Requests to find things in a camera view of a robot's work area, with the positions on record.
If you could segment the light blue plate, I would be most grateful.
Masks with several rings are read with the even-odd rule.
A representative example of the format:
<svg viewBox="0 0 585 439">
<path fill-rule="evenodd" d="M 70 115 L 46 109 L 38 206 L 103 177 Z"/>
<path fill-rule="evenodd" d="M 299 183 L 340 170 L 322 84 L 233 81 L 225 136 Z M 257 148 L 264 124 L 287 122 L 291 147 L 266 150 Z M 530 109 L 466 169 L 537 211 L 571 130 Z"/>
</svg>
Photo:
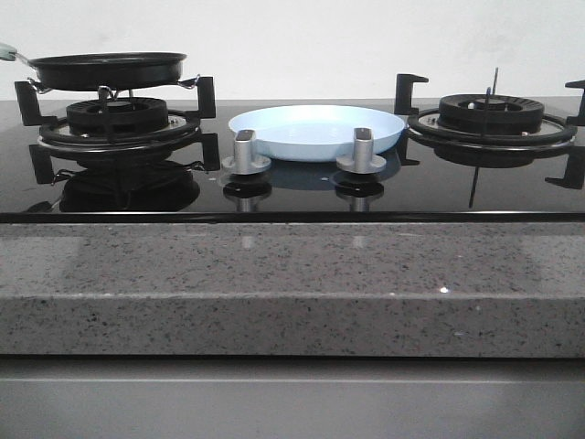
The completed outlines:
<svg viewBox="0 0 585 439">
<path fill-rule="evenodd" d="M 260 155 L 297 162 L 334 162 L 354 147 L 354 130 L 368 128 L 374 153 L 393 147 L 405 129 L 397 115 L 344 105 L 289 105 L 239 114 L 229 121 L 233 133 L 252 130 Z"/>
</svg>

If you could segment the black frying pan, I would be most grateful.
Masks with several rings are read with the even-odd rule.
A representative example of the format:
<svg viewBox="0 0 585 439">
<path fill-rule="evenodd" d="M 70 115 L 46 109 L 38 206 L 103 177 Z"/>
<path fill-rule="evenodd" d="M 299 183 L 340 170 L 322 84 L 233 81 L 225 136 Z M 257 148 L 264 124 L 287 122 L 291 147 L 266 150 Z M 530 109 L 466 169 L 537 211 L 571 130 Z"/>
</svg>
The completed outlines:
<svg viewBox="0 0 585 439">
<path fill-rule="evenodd" d="M 1 45 L 1 59 L 20 60 L 32 68 L 43 86 L 60 91 L 95 91 L 100 86 L 124 91 L 174 84 L 182 74 L 183 53 L 123 52 L 27 59 Z"/>
</svg>

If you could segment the black glass cooktop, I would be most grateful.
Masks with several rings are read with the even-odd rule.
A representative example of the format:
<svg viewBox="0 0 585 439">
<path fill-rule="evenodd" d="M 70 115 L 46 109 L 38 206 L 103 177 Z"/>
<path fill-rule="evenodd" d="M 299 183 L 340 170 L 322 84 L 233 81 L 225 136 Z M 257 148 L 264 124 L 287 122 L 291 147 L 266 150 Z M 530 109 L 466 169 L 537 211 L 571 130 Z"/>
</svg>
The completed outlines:
<svg viewBox="0 0 585 439">
<path fill-rule="evenodd" d="M 18 105 L 1 104 L 4 223 L 580 222 L 584 138 L 543 153 L 498 154 L 403 138 L 369 179 L 331 163 L 276 161 L 252 178 L 220 168 L 232 152 L 229 119 L 260 102 L 218 105 L 211 138 L 140 165 L 120 187 L 37 148 Z"/>
</svg>

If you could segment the left silver stove knob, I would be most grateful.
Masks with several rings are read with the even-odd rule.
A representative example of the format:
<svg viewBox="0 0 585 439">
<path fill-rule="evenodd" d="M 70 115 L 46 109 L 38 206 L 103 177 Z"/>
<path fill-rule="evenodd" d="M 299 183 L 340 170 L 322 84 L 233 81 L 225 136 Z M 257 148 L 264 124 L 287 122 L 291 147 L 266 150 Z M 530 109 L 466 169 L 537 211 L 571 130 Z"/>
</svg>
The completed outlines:
<svg viewBox="0 0 585 439">
<path fill-rule="evenodd" d="M 260 155 L 256 148 L 256 134 L 253 130 L 238 131 L 233 143 L 233 156 L 222 160 L 222 166 L 231 174 L 250 176 L 267 171 L 271 160 Z"/>
</svg>

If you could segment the silver stove knob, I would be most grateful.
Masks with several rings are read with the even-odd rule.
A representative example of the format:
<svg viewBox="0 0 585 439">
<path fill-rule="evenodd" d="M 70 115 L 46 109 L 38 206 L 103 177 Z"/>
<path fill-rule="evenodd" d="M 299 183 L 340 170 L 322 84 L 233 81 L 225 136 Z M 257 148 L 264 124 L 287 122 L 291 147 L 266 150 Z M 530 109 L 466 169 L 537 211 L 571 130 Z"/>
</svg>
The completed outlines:
<svg viewBox="0 0 585 439">
<path fill-rule="evenodd" d="M 370 175 L 383 171 L 386 168 L 385 158 L 375 155 L 374 139 L 369 128 L 354 129 L 354 147 L 351 155 L 340 155 L 336 165 L 342 171 L 357 175 Z"/>
<path fill-rule="evenodd" d="M 267 171 L 271 160 L 260 155 L 256 148 L 256 134 L 253 130 L 238 131 L 233 143 L 233 156 L 222 160 L 222 166 L 231 174 L 250 176 Z"/>
</svg>

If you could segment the right silver stove knob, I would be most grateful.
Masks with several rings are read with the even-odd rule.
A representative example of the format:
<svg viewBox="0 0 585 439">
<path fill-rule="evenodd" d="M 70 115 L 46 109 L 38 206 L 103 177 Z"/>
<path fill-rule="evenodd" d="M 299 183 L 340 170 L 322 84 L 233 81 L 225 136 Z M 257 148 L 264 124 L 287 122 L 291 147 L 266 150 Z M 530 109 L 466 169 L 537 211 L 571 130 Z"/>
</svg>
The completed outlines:
<svg viewBox="0 0 585 439">
<path fill-rule="evenodd" d="M 385 158 L 375 155 L 374 139 L 369 128 L 354 129 L 354 147 L 351 155 L 340 155 L 336 165 L 342 171 L 357 175 L 370 175 L 383 171 L 386 168 Z"/>
</svg>

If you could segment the left black pan support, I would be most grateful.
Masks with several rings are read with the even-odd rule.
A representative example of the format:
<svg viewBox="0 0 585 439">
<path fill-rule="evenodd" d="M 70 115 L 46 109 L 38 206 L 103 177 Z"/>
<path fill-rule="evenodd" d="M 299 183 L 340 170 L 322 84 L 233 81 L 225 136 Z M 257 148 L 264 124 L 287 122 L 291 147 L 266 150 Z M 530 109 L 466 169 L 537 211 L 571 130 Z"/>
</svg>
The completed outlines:
<svg viewBox="0 0 585 439">
<path fill-rule="evenodd" d="M 121 135 L 112 130 L 107 101 L 104 91 L 98 91 L 98 100 L 102 107 L 105 121 L 104 136 L 76 135 L 70 128 L 66 116 L 46 116 L 40 112 L 38 94 L 24 81 L 15 83 L 17 102 L 23 125 L 36 126 L 38 138 L 29 146 L 36 180 L 39 184 L 54 183 L 59 180 L 55 175 L 51 159 L 53 157 L 71 160 L 84 167 L 104 169 L 117 174 L 121 169 L 144 166 L 159 162 L 170 156 L 177 149 L 191 144 L 202 144 L 211 149 L 210 156 L 217 156 L 217 136 L 206 134 L 201 129 L 201 122 L 216 117 L 216 100 L 214 80 L 202 77 L 195 87 L 197 90 L 197 109 L 178 111 L 167 107 L 168 122 L 166 128 L 146 134 Z"/>
</svg>

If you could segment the left black gas burner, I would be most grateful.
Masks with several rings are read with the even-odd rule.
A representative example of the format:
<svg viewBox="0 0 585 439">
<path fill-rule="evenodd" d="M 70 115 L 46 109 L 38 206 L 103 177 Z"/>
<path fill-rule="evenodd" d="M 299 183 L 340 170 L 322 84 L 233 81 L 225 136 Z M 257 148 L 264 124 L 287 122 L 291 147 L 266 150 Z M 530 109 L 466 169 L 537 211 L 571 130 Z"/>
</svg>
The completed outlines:
<svg viewBox="0 0 585 439">
<path fill-rule="evenodd" d="M 155 98 L 128 97 L 107 101 L 115 134 L 134 135 L 157 131 L 169 124 L 166 102 Z M 76 135 L 104 136 L 105 121 L 98 100 L 76 102 L 66 108 L 70 130 Z"/>
</svg>

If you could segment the black gas burner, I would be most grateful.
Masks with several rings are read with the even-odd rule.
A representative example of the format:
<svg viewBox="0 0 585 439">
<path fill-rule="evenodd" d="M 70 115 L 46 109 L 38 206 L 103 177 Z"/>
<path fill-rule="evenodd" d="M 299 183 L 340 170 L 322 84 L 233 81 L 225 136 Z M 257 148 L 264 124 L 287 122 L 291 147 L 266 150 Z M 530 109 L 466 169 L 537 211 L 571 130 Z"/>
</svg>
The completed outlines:
<svg viewBox="0 0 585 439">
<path fill-rule="evenodd" d="M 107 101 L 115 134 L 134 135 L 157 131 L 169 124 L 166 102 L 155 98 L 128 97 Z M 70 130 L 76 135 L 104 136 L 105 121 L 98 100 L 76 102 L 66 108 Z"/>
<path fill-rule="evenodd" d="M 442 97 L 438 124 L 457 131 L 480 134 L 520 135 L 540 129 L 544 105 L 505 95 L 455 94 Z"/>
</svg>

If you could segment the right black gas burner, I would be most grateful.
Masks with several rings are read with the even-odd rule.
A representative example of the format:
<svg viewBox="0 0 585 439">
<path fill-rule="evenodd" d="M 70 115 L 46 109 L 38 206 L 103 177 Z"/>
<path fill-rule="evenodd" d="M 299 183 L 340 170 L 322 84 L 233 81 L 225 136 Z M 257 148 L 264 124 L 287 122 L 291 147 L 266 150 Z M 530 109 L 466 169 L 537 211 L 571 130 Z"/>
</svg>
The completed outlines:
<svg viewBox="0 0 585 439">
<path fill-rule="evenodd" d="M 520 135 L 540 129 L 544 105 L 505 95 L 455 94 L 442 97 L 438 124 L 457 131 L 480 134 Z"/>
</svg>

